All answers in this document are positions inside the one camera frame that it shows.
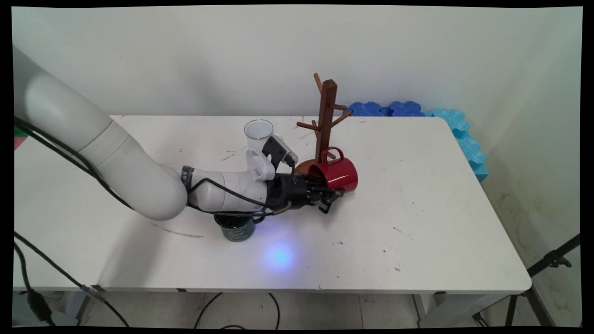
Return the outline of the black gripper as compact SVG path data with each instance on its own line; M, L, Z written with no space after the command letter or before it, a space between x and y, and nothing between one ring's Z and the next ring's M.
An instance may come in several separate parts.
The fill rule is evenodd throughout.
M323 179L303 173L277 173L273 180L266 182L266 205L274 211L285 207L291 202L291 210L304 206L314 206L318 201L318 209L324 214L342 198L346 192L344 188L334 189Z

